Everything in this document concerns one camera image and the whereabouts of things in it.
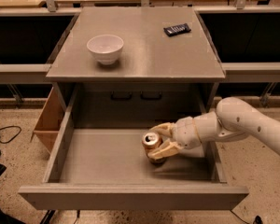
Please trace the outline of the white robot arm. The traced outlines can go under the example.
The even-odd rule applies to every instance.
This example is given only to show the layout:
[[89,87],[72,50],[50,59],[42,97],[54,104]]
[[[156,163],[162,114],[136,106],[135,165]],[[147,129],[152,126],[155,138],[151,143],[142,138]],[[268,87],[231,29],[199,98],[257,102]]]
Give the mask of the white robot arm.
[[204,142],[231,142],[252,135],[280,156],[280,121],[236,97],[224,98],[214,111],[167,122],[150,129],[166,140],[148,152],[153,160],[194,149]]

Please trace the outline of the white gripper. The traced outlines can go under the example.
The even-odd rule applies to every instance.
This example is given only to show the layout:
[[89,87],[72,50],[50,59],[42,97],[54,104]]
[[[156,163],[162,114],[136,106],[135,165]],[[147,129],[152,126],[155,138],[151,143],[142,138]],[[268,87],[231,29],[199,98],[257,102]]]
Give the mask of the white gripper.
[[195,120],[192,117],[179,119],[175,124],[171,122],[159,124],[152,127],[151,131],[174,139],[174,141],[167,139],[159,147],[150,151],[147,155],[152,160],[174,156],[182,148],[193,149],[202,143]]

